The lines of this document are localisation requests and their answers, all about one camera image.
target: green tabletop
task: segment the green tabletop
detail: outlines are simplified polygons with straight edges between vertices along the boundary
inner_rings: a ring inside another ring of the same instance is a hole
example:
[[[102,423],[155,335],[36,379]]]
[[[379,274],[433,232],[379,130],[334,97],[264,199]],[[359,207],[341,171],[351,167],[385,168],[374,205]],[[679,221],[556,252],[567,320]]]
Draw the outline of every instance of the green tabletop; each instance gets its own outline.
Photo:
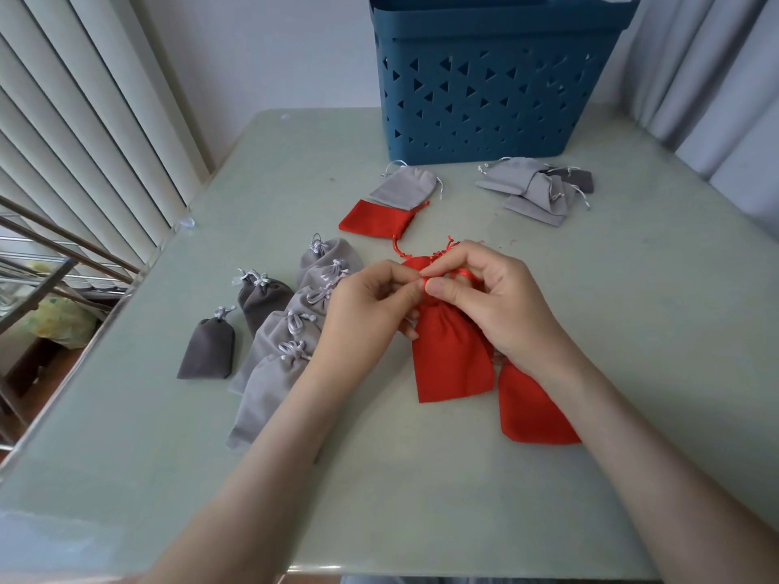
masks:
[[[258,115],[180,231],[0,473],[0,571],[146,569],[239,461],[228,381],[179,381],[195,324],[234,304],[237,268],[294,283],[311,235],[380,182],[378,109]],[[626,118],[590,107],[556,163],[595,172],[554,228],[431,169],[442,201],[400,245],[482,240],[523,258],[552,309],[626,396],[779,527],[779,247]],[[365,262],[388,240],[348,235]],[[237,359],[249,335],[238,312]],[[417,403],[396,339],[326,441],[291,569],[651,578],[615,492],[581,446],[509,441],[495,392]]]

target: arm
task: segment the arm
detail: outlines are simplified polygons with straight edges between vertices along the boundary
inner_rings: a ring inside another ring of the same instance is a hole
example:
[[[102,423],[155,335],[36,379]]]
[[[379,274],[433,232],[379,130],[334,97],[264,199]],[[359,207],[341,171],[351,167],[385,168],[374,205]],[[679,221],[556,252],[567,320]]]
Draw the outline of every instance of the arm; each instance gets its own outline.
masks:
[[[390,261],[342,280],[311,362],[214,498],[142,582],[268,582],[301,489],[346,399],[423,297],[419,274]]]
[[[523,262],[463,242],[422,275],[462,266],[484,280],[486,293],[443,278],[431,279],[427,292],[464,311],[566,414],[666,582],[779,582],[779,536],[620,395],[555,320]]]

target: forearm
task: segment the forearm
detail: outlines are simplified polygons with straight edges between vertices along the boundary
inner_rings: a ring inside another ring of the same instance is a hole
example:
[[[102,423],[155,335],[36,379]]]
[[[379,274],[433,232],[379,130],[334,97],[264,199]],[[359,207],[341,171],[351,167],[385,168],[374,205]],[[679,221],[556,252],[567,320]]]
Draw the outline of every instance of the forearm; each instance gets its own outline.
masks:
[[[541,380],[666,582],[779,582],[779,537],[663,438],[578,353]]]
[[[301,490],[348,389],[309,365],[214,498],[143,582],[269,578]]]

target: person's left hand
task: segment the person's left hand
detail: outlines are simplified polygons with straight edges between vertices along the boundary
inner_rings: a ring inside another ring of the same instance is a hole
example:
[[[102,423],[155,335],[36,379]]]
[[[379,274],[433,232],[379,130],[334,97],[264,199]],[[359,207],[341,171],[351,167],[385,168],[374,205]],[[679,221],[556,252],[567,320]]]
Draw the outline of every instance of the person's left hand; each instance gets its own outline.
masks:
[[[342,279],[330,297],[309,368],[354,388],[379,362],[396,331],[417,338],[409,320],[418,317],[414,308],[423,298],[419,273],[391,260]]]

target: blue plastic basket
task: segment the blue plastic basket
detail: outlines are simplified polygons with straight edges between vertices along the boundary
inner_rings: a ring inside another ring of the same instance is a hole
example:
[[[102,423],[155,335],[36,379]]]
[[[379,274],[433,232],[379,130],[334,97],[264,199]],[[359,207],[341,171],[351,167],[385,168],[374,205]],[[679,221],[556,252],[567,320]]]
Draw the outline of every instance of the blue plastic basket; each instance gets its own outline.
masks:
[[[557,156],[639,0],[370,0],[390,159]]]

